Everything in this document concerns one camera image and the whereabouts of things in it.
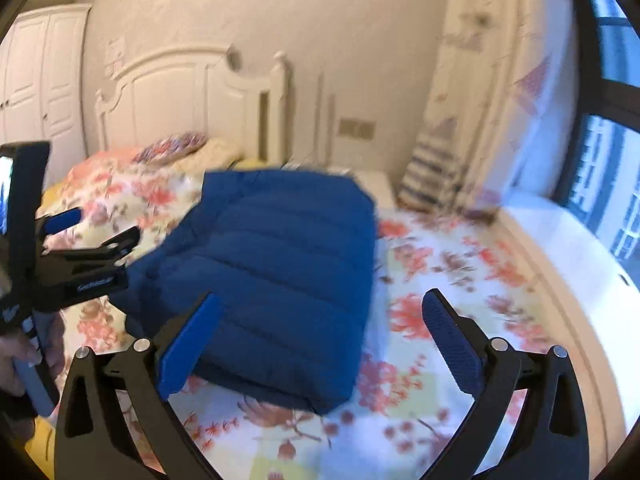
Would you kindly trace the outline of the person left hand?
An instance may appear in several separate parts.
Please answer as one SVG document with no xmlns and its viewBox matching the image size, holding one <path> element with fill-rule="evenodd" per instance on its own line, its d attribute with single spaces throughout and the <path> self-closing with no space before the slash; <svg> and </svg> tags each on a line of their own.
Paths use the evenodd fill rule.
<svg viewBox="0 0 640 480">
<path fill-rule="evenodd" d="M 50 318 L 48 327 L 48 341 L 43 346 L 44 358 L 48 363 L 53 379 L 58 378 L 65 365 L 64 356 L 64 322 L 61 315 L 56 312 Z M 14 330 L 0 338 L 1 354 L 1 390 L 22 396 L 25 393 L 24 385 L 17 376 L 13 360 L 17 359 L 27 363 L 38 362 L 38 352 L 22 332 Z"/>
</svg>

